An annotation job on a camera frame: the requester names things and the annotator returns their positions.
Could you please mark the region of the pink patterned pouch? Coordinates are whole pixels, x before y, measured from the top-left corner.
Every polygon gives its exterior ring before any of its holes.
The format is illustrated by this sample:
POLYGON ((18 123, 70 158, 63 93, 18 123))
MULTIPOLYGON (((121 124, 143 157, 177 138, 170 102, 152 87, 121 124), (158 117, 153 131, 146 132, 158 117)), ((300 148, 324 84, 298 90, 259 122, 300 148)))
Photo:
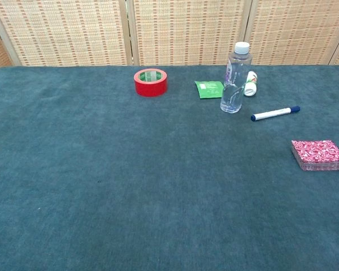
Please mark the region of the pink patterned pouch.
POLYGON ((339 171, 339 148, 331 140, 292 140, 292 153, 303 171, 339 171))

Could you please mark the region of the red tape roll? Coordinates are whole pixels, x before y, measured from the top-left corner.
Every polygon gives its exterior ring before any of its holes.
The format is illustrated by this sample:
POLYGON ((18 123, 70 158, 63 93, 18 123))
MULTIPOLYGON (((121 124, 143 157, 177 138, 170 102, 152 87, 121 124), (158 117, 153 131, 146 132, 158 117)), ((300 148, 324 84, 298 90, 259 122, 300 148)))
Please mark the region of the red tape roll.
POLYGON ((143 97, 157 97, 167 91, 167 74, 156 68, 142 69, 134 76, 135 90, 143 97))

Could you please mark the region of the teal felt table cover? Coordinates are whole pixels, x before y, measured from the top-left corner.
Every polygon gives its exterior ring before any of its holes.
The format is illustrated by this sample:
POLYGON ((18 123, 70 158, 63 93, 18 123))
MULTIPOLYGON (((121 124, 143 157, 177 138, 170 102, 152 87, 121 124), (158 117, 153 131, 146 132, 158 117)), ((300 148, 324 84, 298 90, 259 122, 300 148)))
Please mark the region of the teal felt table cover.
POLYGON ((0 68, 0 271, 339 271, 339 171, 291 146, 339 148, 339 65, 254 69, 228 114, 222 66, 0 68))

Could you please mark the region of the green foil packet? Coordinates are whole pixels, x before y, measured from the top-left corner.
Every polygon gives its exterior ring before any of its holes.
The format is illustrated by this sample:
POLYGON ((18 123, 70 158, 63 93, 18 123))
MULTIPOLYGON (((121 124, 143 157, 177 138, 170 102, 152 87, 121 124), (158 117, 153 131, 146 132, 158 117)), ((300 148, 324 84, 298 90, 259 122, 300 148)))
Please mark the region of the green foil packet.
POLYGON ((200 99, 221 98, 224 86, 220 81, 195 81, 200 99))

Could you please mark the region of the clear plastic water bottle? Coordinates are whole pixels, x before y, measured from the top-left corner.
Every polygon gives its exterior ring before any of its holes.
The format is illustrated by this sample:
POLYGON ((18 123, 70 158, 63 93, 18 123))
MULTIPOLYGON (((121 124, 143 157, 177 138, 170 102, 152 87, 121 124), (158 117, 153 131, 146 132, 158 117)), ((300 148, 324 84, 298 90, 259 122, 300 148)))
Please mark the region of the clear plastic water bottle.
POLYGON ((234 51, 228 56, 220 102, 220 109, 224 112, 236 113, 241 109, 244 87, 253 59, 249 48, 248 42, 236 42, 234 51))

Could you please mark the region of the small white drink bottle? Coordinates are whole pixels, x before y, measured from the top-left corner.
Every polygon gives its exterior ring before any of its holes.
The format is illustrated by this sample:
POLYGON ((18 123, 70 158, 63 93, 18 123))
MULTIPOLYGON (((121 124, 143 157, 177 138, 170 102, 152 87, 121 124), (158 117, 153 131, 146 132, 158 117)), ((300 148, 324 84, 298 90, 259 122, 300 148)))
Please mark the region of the small white drink bottle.
POLYGON ((244 96, 252 97, 257 92, 257 74, 254 71, 249 71, 244 87, 244 96))

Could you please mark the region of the white marker blue cap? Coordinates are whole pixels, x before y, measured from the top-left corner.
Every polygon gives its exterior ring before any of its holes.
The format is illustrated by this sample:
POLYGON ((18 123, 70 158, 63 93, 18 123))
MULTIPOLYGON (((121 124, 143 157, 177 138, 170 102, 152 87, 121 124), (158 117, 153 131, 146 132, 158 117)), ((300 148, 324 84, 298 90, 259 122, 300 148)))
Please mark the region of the white marker blue cap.
POLYGON ((300 106, 294 106, 294 107, 287 107, 282 108, 278 110, 268 111, 268 112, 262 112, 262 113, 256 113, 251 115, 250 120, 255 122, 263 119, 268 119, 271 117, 281 116, 281 115, 287 115, 290 113, 297 113, 300 111, 300 106))

